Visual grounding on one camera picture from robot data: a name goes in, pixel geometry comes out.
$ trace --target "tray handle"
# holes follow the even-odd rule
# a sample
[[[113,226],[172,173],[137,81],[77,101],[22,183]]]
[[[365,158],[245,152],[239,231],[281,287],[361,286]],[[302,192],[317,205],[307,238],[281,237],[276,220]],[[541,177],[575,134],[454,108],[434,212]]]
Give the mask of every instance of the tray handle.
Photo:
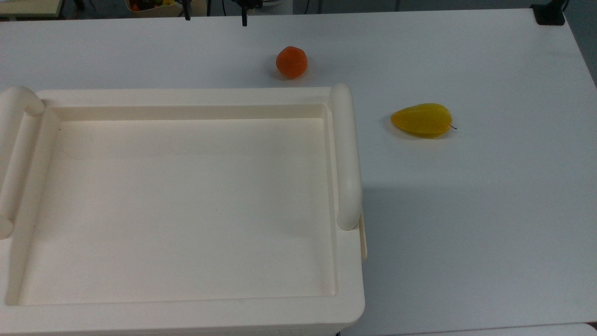
[[[342,230],[352,230],[359,224],[363,190],[359,149],[356,142],[355,109],[352,93],[346,84],[336,84],[330,90],[328,107],[334,124],[336,169],[338,174],[338,214],[336,224]]]
[[[36,116],[44,110],[41,99],[26,87],[11,87],[0,94],[0,239],[13,232],[20,190],[32,156],[31,150],[23,152],[25,148],[16,143],[23,114]]]

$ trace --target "white table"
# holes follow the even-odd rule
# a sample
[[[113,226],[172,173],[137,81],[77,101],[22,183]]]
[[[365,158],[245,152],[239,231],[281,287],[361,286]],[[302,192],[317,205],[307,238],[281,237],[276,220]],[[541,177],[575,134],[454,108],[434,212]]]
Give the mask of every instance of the white table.
[[[0,23],[0,90],[349,84],[370,256],[343,336],[597,320],[597,90],[530,10]],[[309,56],[285,81],[287,45]],[[391,113],[447,106],[415,139]]]
[[[438,332],[424,336],[597,336],[597,331],[586,324],[528,326],[521,328],[486,329]]]

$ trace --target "white tray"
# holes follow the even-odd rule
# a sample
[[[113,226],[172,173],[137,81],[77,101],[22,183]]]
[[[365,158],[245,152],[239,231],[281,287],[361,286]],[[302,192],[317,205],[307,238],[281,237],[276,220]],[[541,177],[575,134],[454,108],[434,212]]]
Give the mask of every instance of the white tray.
[[[0,97],[2,332],[333,334],[360,316],[345,85],[38,96]]]

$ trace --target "table leg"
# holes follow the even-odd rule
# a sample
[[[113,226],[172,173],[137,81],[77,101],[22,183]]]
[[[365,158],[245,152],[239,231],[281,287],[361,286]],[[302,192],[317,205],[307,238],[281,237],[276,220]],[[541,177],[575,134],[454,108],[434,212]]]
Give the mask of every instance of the table leg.
[[[75,5],[79,11],[85,10],[85,4],[83,3],[83,0],[74,0],[74,1],[75,1]]]

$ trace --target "orange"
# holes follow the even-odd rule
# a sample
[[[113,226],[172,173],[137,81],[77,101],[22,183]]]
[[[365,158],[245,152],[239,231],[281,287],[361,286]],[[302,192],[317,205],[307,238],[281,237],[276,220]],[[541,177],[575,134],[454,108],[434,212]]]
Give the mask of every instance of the orange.
[[[307,71],[307,55],[297,47],[286,47],[276,57],[278,71],[293,80]]]

